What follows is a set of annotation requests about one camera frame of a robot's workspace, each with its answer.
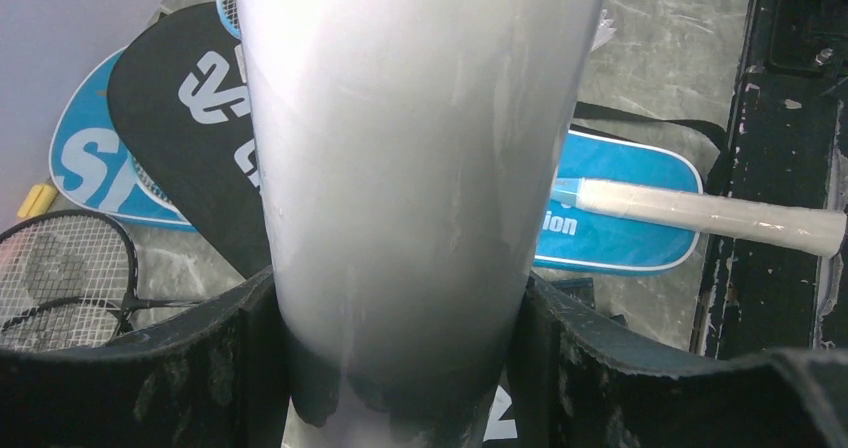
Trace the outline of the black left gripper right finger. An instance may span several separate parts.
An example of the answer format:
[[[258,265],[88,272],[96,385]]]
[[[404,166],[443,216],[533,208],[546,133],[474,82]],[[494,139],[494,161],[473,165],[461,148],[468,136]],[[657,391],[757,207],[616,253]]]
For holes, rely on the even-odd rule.
[[[723,361],[644,337],[538,276],[506,374],[522,447],[843,447],[847,353]]]

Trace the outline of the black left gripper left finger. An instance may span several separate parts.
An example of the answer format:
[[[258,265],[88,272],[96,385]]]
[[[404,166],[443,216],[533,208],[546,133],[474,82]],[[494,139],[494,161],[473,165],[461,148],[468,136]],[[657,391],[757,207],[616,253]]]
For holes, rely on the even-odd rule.
[[[290,390],[273,275],[97,348],[1,354],[5,447],[278,447]]]

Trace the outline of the white shuttlecock tube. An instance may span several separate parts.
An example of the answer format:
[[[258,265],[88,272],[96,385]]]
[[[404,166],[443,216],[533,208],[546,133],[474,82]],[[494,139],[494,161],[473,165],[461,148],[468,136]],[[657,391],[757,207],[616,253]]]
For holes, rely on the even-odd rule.
[[[478,447],[603,0],[237,0],[302,447]]]

